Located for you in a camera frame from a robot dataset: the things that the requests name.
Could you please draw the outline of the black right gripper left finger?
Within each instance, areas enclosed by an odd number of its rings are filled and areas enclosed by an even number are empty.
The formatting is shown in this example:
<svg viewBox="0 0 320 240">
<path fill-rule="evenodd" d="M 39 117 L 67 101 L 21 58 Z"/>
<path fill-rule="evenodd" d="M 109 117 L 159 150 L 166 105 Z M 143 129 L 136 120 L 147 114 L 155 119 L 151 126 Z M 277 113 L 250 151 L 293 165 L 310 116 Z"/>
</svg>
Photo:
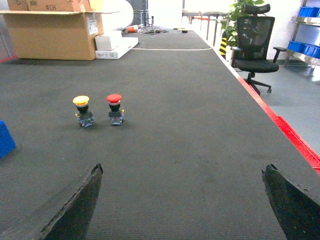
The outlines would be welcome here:
<svg viewBox="0 0 320 240">
<path fill-rule="evenodd" d="M 103 168 L 97 163 L 32 214 L 0 234 L 2 240 L 84 240 L 99 197 Z"/>
</svg>

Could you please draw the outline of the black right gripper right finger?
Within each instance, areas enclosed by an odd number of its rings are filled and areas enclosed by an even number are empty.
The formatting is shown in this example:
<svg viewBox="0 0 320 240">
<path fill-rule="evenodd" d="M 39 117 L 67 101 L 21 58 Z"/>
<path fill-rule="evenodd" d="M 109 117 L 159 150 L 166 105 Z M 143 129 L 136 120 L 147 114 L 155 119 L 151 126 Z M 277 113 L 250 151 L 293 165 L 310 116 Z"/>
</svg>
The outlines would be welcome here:
<svg viewBox="0 0 320 240">
<path fill-rule="evenodd" d="M 311 189 L 296 183 L 274 164 L 261 171 L 265 193 L 288 240 L 320 238 L 320 200 Z"/>
</svg>

